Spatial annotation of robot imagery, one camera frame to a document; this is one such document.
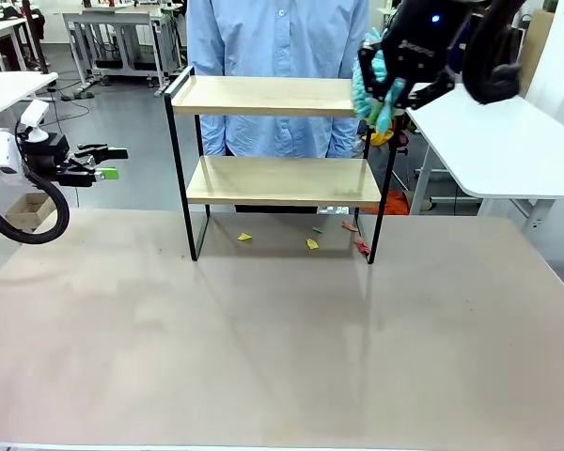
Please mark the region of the person's right forearm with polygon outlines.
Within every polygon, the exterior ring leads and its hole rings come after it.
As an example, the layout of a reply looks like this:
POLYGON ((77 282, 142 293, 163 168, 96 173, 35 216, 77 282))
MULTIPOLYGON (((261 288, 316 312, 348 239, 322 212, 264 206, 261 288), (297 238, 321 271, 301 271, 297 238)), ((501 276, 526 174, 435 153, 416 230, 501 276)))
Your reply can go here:
MULTIPOLYGON (((196 75, 223 76, 225 74, 224 67, 217 59, 211 61, 209 58, 192 56, 190 62, 196 75)), ((202 115, 200 124, 204 153, 206 155, 225 156, 227 154, 226 118, 224 116, 202 115)))

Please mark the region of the open cardboard box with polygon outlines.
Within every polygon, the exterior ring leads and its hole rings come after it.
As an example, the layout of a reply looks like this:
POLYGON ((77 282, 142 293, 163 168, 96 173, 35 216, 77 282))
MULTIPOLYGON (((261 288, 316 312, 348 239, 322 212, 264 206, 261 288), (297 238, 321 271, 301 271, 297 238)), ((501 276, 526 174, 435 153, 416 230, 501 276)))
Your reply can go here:
POLYGON ((6 220, 23 231, 36 230, 52 212, 55 203, 44 193, 22 195, 6 212, 6 220))

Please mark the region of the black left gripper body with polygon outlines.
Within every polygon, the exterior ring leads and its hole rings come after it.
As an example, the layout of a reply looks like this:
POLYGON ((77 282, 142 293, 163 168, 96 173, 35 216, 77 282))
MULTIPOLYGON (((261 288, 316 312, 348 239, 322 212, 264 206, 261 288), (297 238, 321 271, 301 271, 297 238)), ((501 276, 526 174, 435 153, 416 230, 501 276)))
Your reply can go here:
POLYGON ((73 176, 69 175, 74 153, 63 133, 49 133, 40 142, 21 138, 21 150, 27 167, 40 179, 62 187, 74 187, 73 176))

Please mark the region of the orange bag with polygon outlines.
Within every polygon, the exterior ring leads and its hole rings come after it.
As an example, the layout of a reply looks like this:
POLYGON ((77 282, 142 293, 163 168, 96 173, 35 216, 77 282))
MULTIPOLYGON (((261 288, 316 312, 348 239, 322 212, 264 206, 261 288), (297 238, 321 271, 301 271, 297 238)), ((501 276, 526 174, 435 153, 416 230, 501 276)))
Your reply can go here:
POLYGON ((384 205, 385 215, 409 215, 410 205, 404 192, 391 190, 388 192, 384 205))

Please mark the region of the person's left forearm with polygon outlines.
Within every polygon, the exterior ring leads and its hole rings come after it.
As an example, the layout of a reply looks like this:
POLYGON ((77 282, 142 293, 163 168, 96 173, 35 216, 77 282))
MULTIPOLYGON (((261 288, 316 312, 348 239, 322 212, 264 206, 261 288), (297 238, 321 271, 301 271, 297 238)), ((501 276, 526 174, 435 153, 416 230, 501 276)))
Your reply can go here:
POLYGON ((334 117, 327 158, 350 159, 353 156, 359 120, 354 117, 334 117))

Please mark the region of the teal microfiber duster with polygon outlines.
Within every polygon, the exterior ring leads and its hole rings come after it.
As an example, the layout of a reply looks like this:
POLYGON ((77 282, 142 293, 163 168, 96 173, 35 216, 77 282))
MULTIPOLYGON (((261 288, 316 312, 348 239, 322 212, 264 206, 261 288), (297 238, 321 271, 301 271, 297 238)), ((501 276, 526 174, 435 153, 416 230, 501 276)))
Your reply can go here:
MULTIPOLYGON (((381 33, 376 28, 372 28, 366 33, 365 40, 378 41, 381 37, 381 33)), ((371 66, 376 80, 378 82, 385 81, 387 70, 382 52, 379 51, 374 56, 371 66)), ((405 85, 405 80, 396 78, 384 100, 377 101, 377 105, 374 106, 373 98, 366 91, 361 67, 356 57, 352 69, 352 105, 356 116, 360 119, 366 119, 368 125, 374 126, 376 133, 385 133, 391 126, 391 121, 396 114, 394 105, 405 85)))

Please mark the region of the black stand pole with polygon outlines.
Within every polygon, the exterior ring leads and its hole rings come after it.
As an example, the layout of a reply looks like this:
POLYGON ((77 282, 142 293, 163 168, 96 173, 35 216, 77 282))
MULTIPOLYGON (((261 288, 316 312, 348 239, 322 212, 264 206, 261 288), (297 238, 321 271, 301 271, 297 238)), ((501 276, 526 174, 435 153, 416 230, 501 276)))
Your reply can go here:
POLYGON ((30 34, 30 37, 32 39, 31 46, 33 48, 34 56, 36 57, 36 59, 39 63, 39 67, 40 67, 41 72, 43 74, 47 74, 48 68, 47 68, 41 47, 40 47, 39 35, 38 35, 37 29, 35 27, 33 14, 32 14, 32 10, 31 10, 30 0, 22 0, 22 8, 23 8, 23 12, 24 12, 24 15, 25 15, 25 18, 26 18, 26 22, 27 22, 27 25, 28 25, 28 28, 29 28, 29 34, 30 34))

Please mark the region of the large white side table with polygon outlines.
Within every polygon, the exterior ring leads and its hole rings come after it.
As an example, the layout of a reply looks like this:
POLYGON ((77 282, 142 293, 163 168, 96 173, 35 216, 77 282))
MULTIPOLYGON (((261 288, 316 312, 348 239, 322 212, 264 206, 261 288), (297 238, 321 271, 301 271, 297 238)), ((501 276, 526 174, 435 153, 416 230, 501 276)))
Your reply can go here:
POLYGON ((407 113, 466 194, 513 202, 527 228, 564 200, 564 125, 525 99, 480 104, 458 85, 407 113))

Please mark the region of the person in blue shirt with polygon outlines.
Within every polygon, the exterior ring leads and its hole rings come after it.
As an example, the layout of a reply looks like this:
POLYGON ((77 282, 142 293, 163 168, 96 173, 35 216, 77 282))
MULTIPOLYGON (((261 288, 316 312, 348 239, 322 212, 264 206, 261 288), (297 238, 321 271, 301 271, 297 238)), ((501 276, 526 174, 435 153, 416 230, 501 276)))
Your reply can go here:
MULTIPOLYGON (((368 9, 369 0, 187 0, 189 62, 217 59, 223 76, 349 79, 368 9)), ((333 117, 225 118, 225 156, 327 158, 333 117)))

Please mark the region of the white rounded table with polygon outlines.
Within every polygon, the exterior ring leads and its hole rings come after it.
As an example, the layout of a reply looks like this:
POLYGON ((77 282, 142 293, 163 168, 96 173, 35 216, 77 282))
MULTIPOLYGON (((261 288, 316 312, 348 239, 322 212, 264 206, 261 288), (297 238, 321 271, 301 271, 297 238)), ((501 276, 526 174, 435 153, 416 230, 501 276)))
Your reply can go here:
POLYGON ((0 71, 0 113, 57 78, 56 72, 0 71))

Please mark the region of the two-tier wooden shelf black frame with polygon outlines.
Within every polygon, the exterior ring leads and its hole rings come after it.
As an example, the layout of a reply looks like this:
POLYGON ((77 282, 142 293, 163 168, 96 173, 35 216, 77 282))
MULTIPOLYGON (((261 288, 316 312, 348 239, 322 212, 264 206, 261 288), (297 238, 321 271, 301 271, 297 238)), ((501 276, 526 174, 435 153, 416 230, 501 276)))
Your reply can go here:
POLYGON ((164 92, 189 251, 197 260, 206 230, 193 230, 190 208, 213 205, 350 207, 378 210, 367 262, 374 263, 381 236, 386 187, 376 185, 366 159, 238 158, 198 155, 184 176, 178 115, 191 116, 201 130, 203 116, 353 117, 352 83, 347 79, 197 75, 187 67, 164 92))

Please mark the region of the white frame workbench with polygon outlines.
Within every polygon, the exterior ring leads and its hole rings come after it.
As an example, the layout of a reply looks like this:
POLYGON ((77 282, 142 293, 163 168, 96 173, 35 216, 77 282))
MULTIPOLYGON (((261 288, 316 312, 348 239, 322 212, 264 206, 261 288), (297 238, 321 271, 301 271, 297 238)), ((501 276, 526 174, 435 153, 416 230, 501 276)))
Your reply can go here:
POLYGON ((135 77, 159 97, 183 67, 177 18, 159 5, 78 7, 61 16, 81 91, 135 77))

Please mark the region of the white background desk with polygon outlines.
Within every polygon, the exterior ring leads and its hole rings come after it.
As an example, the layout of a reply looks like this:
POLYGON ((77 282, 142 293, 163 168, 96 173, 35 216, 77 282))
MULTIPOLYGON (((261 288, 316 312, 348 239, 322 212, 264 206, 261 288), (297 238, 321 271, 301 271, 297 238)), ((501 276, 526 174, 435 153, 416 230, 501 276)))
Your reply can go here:
MULTIPOLYGON (((14 19, 0 21, 0 39, 5 37, 10 38, 11 43, 15 50, 15 54, 17 57, 17 61, 19 63, 20 70, 26 71, 26 63, 24 61, 21 45, 18 43, 17 40, 17 31, 19 29, 23 30, 23 33, 26 35, 27 44, 28 47, 30 48, 30 55, 34 56, 33 48, 31 46, 32 39, 29 34, 29 28, 26 22, 26 18, 14 18, 14 19)), ((4 65, 3 56, 0 52, 0 71, 5 71, 5 70, 6 70, 6 66, 4 65)))

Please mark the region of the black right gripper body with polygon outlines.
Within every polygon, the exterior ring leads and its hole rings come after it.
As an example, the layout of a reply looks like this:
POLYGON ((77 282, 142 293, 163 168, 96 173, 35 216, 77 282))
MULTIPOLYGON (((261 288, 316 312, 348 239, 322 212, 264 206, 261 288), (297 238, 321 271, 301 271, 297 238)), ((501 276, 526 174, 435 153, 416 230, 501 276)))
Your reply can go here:
POLYGON ((433 81, 472 12, 467 0, 401 0, 382 38, 387 74, 410 83, 433 81))

